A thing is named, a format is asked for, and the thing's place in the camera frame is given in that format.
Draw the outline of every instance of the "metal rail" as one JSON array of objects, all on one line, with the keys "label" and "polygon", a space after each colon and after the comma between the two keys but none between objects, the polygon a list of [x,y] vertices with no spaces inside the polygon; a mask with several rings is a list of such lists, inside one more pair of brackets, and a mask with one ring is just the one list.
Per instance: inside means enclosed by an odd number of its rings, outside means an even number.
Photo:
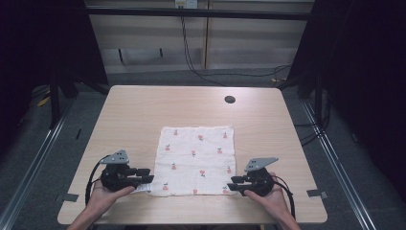
[{"label": "metal rail", "polygon": [[73,102],[74,100],[72,99],[68,103],[64,113],[60,117],[59,121],[56,123],[55,127],[48,131],[48,134],[44,142],[42,143],[41,148],[37,152],[33,160],[33,163],[27,170],[27,173],[25,174],[17,190],[15,191],[14,195],[12,196],[11,200],[9,201],[4,212],[1,215],[0,229],[9,230],[12,228],[24,202],[26,201],[30,193],[30,190],[35,182],[35,179],[39,175],[40,170],[42,169],[42,166],[44,165],[45,160],[47,159],[47,156],[51,151],[51,148],[63,127],[66,115],[70,111]]},{"label": "metal rail", "polygon": [[308,12],[276,12],[276,11],[224,11],[200,9],[167,9],[167,8],[111,8],[111,7],[35,7],[36,13],[52,14],[98,14],[98,15],[141,15],[141,16],[181,16],[181,17],[217,17],[217,18],[247,18],[306,21],[313,18],[329,17],[331,15],[315,15]]},{"label": "metal rail", "polygon": [[[311,107],[309,101],[304,101],[304,110],[310,122],[312,124],[316,124],[316,118],[313,108]],[[355,188],[352,185],[352,182],[347,175],[346,170],[344,169],[343,165],[340,162],[340,158],[338,157],[337,153],[335,152],[332,144],[328,140],[326,133],[320,129],[317,125],[313,126],[314,131],[316,134],[319,134],[319,141],[322,145],[326,157],[337,176],[338,181],[340,182],[341,187],[344,190],[344,193],[347,196],[347,199],[350,202],[352,210],[356,217],[361,224],[362,229],[364,230],[376,230],[376,227],[372,221],[372,218],[366,208],[364,202],[362,201],[359,194],[356,192]]]}]

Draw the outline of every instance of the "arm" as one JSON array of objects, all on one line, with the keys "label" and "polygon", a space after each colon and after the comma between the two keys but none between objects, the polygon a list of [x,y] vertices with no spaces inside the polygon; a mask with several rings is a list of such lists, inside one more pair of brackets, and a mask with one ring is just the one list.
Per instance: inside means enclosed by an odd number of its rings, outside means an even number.
[{"label": "arm", "polygon": [[268,212],[281,225],[283,230],[301,229],[296,220],[290,215],[281,186],[275,184],[271,193],[264,197],[249,190],[246,190],[244,193],[246,196],[259,203],[266,212]]},{"label": "arm", "polygon": [[68,227],[69,230],[87,229],[98,220],[122,196],[127,196],[134,191],[134,187],[126,187],[117,192],[111,192],[103,187],[98,180],[95,182],[92,195],[87,206]]}]

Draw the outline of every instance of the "cable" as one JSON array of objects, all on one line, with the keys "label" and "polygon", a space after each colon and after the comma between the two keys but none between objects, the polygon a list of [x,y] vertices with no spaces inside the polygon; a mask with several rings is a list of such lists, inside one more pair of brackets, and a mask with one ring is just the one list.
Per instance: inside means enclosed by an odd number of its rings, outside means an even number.
[{"label": "cable", "polygon": [[303,141],[303,140],[305,140],[307,138],[313,137],[314,135],[315,135],[314,133],[311,133],[310,135],[307,135],[306,137],[301,138],[300,141]]},{"label": "cable", "polygon": [[271,175],[271,176],[278,178],[279,180],[281,180],[283,182],[284,185],[282,185],[280,182],[274,181],[275,184],[281,186],[281,188],[283,188],[286,191],[287,197],[289,198],[289,203],[290,203],[290,214],[295,219],[296,218],[295,201],[293,200],[293,194],[290,192],[289,187],[287,186],[286,182],[282,178],[280,178],[276,175]]},{"label": "cable", "polygon": [[[187,36],[186,36],[186,26],[185,26],[185,18],[181,17],[181,22],[182,22],[182,34],[183,34],[183,42],[184,42],[184,53],[185,53],[185,59],[186,59],[186,63],[188,64],[189,69],[195,73],[200,79],[204,80],[204,81],[209,81],[215,84],[219,84],[221,86],[227,86],[225,84],[222,84],[220,82],[214,81],[214,80],[208,80],[205,79],[203,77],[211,77],[211,76],[243,76],[243,77],[253,77],[253,78],[262,78],[262,77],[267,77],[267,76],[272,76],[275,75],[277,73],[279,73],[280,71],[284,70],[285,68],[291,67],[290,64],[288,65],[281,65],[281,66],[277,66],[274,68],[272,73],[269,74],[262,74],[262,75],[247,75],[247,74],[202,74],[202,73],[198,73],[195,69],[194,66],[192,64],[192,58],[191,58],[191,54],[189,52],[189,44],[188,44],[188,40],[187,40]],[[276,78],[275,83],[272,85],[272,87],[275,87],[275,85],[278,82],[278,78]]]},{"label": "cable", "polygon": [[85,204],[85,205],[87,205],[87,203],[89,202],[89,199],[90,199],[90,191],[91,191],[91,189],[92,189],[93,183],[95,183],[96,181],[98,181],[98,179],[95,180],[95,181],[92,181],[92,180],[93,180],[93,176],[95,175],[96,169],[98,168],[99,164],[101,163],[101,161],[102,161],[104,158],[102,158],[102,159],[96,164],[95,168],[93,168],[92,173],[90,173],[89,181],[87,182],[87,185],[86,185],[86,193],[85,193],[85,196],[84,196],[84,204]]},{"label": "cable", "polygon": [[180,20],[182,22],[182,33],[183,33],[183,43],[184,43],[184,52],[185,52],[185,59],[186,63],[188,64],[189,69],[194,72],[200,79],[204,81],[209,81],[211,83],[215,83],[221,86],[227,86],[225,84],[222,84],[220,82],[214,81],[214,80],[207,80],[203,78],[197,71],[194,69],[193,63],[192,63],[192,58],[191,54],[189,53],[189,45],[188,45],[188,40],[186,39],[186,28],[185,28],[185,18],[182,16],[180,17]]},{"label": "cable", "polygon": [[325,131],[327,130],[328,124],[329,124],[329,118],[330,118],[330,110],[331,110],[331,98],[329,94],[327,94],[327,103],[326,103],[326,108],[325,108],[325,118],[323,119],[323,123],[321,126],[321,131],[317,133],[315,136],[313,136],[310,140],[306,141],[305,143],[301,143],[302,147],[308,145],[312,141],[314,141],[316,138],[321,136]]}]

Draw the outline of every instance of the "wooden table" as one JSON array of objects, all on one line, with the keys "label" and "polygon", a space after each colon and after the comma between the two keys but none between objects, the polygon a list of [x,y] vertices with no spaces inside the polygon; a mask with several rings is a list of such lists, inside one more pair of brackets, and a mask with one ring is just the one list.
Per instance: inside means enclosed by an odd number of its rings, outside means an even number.
[{"label": "wooden table", "polygon": [[[236,98],[226,103],[225,97]],[[154,170],[162,127],[235,129],[237,175],[250,158],[277,156],[267,167],[283,178],[294,194],[298,222],[324,222],[327,213],[317,189],[282,93],[271,88],[114,86],[82,156],[69,194],[58,215],[71,223],[84,208],[84,189],[95,164],[105,155],[126,150],[130,167]],[[99,167],[96,175],[104,168]],[[109,224],[258,224],[275,222],[257,203],[238,195],[152,197],[128,195],[119,199],[98,223]]]}]

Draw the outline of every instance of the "white cloth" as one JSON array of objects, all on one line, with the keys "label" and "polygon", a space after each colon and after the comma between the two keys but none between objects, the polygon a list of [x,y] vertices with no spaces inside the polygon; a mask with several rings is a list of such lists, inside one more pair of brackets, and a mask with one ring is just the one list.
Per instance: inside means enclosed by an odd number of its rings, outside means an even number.
[{"label": "white cloth", "polygon": [[231,126],[163,127],[151,196],[234,195],[236,175]]}]

